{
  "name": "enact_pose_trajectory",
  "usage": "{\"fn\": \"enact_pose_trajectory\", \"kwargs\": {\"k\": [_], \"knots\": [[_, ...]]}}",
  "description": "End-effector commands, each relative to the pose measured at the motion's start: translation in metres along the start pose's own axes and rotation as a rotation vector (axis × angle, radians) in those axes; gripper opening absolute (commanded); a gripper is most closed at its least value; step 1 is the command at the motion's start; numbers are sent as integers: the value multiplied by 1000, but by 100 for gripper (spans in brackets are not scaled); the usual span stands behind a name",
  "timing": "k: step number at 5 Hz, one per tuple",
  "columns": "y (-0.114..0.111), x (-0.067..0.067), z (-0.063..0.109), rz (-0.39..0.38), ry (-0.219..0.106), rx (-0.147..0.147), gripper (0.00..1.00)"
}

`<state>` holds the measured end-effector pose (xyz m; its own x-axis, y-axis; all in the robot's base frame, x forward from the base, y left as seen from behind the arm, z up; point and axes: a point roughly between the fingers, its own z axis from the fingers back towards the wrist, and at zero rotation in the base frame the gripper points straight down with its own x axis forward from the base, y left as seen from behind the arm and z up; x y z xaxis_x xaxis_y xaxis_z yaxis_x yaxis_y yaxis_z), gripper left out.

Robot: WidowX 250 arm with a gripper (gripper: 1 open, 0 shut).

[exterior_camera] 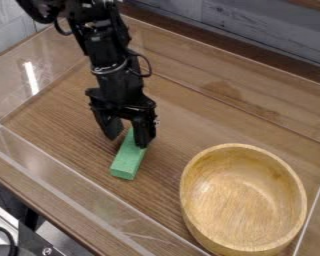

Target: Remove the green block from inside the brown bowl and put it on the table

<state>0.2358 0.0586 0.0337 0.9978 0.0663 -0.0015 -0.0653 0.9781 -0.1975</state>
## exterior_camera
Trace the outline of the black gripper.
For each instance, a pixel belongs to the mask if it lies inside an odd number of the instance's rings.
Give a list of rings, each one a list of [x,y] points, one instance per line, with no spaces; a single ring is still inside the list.
[[[156,137],[157,115],[156,102],[144,93],[144,75],[129,67],[113,70],[95,67],[92,74],[99,86],[89,88],[85,95],[104,135],[115,140],[124,129],[121,119],[132,120],[135,144],[147,148]]]

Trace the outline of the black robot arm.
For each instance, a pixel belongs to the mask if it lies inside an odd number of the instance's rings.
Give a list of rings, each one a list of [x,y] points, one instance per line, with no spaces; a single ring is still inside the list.
[[[137,147],[144,148],[156,137],[156,102],[144,94],[140,63],[145,57],[129,48],[129,30],[116,0],[16,0],[29,17],[41,24],[57,25],[64,18],[91,61],[91,72],[99,86],[89,88],[89,106],[109,139],[119,137],[124,121],[133,128]]]

